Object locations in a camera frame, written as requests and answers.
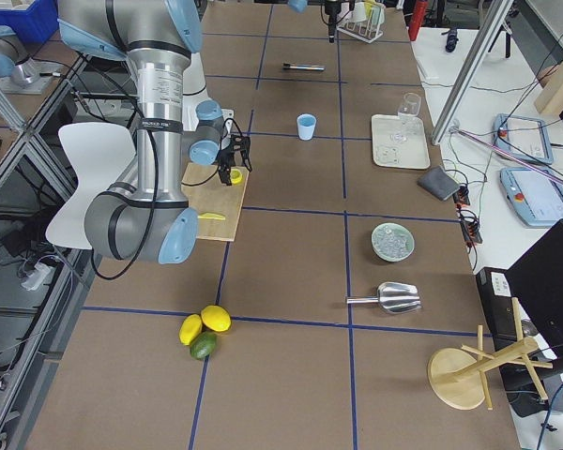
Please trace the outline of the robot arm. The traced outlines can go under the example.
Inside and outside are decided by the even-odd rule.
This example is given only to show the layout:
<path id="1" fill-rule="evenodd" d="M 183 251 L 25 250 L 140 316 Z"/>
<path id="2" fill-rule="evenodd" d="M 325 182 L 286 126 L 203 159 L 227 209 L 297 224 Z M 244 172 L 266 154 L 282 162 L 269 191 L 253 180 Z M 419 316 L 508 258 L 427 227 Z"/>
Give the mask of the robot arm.
<path id="1" fill-rule="evenodd" d="M 287 5 L 294 12 L 302 13 L 308 0 L 289 0 Z M 354 11 L 355 1 L 324 0 L 320 1 L 320 16 L 324 25 L 327 27 L 327 37 L 330 43 L 336 40 L 337 29 L 341 22 Z"/>
<path id="2" fill-rule="evenodd" d="M 202 97 L 197 126 L 183 127 L 183 82 L 205 90 L 199 55 L 201 12 L 193 1 L 61 1 L 58 21 L 71 49 L 125 62 L 136 84 L 139 114 L 135 157 L 89 204 L 84 231 L 98 254 L 117 259 L 182 263 L 191 254 L 199 218 L 182 193 L 184 157 L 213 165 L 229 184 L 235 155 L 251 166 L 249 137 L 232 133 L 218 102 Z"/>

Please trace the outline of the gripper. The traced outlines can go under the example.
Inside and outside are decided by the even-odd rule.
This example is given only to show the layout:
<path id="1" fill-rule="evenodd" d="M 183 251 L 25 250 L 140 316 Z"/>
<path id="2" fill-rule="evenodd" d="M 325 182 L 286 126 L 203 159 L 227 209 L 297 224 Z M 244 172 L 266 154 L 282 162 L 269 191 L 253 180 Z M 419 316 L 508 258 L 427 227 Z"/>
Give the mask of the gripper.
<path id="1" fill-rule="evenodd" d="M 218 174 L 224 185 L 232 185 L 231 168 L 236 165 L 236 154 L 240 154 L 244 167 L 249 172 L 252 171 L 250 150 L 251 138 L 249 136 L 234 133 L 230 135 L 230 142 L 217 155 Z"/>
<path id="2" fill-rule="evenodd" d="M 329 43 L 335 42 L 335 25 L 339 24 L 352 12 L 352 2 L 349 0 L 324 0 L 324 13 L 327 15 L 327 30 Z"/>

